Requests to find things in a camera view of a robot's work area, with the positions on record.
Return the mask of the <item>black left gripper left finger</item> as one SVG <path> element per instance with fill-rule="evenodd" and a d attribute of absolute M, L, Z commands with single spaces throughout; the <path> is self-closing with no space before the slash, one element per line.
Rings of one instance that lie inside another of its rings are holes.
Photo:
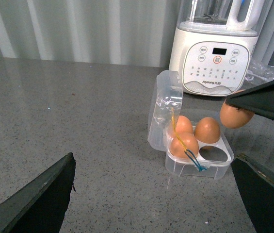
<path fill-rule="evenodd" d="M 68 153 L 0 204 L 0 233 L 58 233 L 74 186 L 76 161 Z"/>

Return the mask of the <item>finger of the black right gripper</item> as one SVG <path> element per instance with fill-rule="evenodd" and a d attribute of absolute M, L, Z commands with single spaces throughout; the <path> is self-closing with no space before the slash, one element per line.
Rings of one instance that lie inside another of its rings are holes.
<path fill-rule="evenodd" d="M 274 80 L 227 96 L 226 103 L 274 120 Z"/>

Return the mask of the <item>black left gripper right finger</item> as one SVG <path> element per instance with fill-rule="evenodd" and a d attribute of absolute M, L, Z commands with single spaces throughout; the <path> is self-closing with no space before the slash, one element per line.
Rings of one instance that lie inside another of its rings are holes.
<path fill-rule="evenodd" d="M 274 233 L 274 173 L 243 153 L 231 167 L 256 232 Z"/>

